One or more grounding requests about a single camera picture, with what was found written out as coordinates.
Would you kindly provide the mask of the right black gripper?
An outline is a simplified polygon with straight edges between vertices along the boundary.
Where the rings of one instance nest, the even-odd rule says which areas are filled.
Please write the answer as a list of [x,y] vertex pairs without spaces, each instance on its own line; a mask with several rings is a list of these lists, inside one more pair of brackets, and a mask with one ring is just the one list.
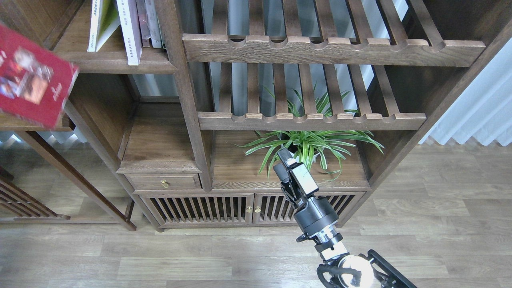
[[282,161],[273,167],[281,189],[296,211],[293,215],[302,230],[300,238],[333,238],[333,225],[339,216],[325,197],[315,197],[318,185],[307,168],[297,163],[293,154],[283,147],[277,151]]

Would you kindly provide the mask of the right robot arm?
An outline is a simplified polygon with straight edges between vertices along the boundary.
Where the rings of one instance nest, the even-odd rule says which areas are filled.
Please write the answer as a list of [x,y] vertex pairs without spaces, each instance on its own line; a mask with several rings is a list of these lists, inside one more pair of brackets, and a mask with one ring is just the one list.
[[278,150],[280,164],[274,171],[280,187],[296,210],[294,219],[302,230],[297,242],[312,240],[322,264],[318,278],[326,288],[369,288],[377,281],[382,288],[413,288],[414,284],[374,250],[351,255],[335,229],[338,215],[327,198],[316,197],[318,185],[306,166],[287,148]]

